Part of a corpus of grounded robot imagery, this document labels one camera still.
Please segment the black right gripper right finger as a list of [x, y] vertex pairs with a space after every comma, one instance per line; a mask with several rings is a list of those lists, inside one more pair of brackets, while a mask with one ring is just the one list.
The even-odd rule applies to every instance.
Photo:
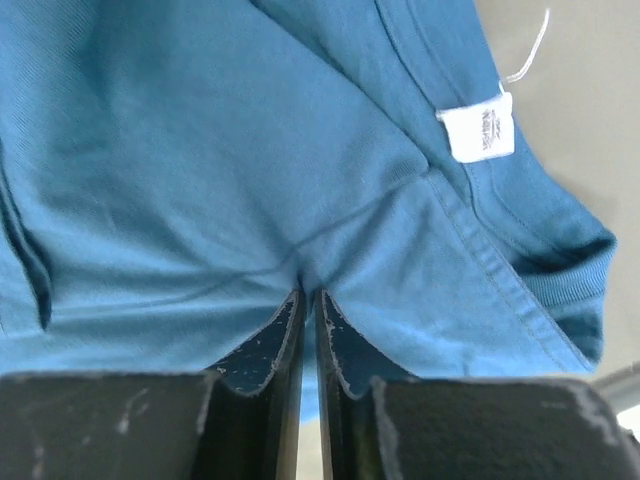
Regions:
[[385, 479], [372, 381], [417, 377], [369, 343], [325, 289], [315, 296], [322, 456], [329, 479]]

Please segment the blue t-shirt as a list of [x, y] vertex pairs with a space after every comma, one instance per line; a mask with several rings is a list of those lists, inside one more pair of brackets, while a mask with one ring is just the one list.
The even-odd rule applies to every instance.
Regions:
[[614, 235], [470, 1], [5, 1], [1, 370], [200, 371], [293, 290], [423, 377], [587, 373]]

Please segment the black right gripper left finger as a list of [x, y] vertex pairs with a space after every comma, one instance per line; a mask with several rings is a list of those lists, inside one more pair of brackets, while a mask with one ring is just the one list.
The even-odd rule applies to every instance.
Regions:
[[199, 416], [201, 479], [294, 479], [306, 306], [292, 291], [267, 325], [210, 370]]

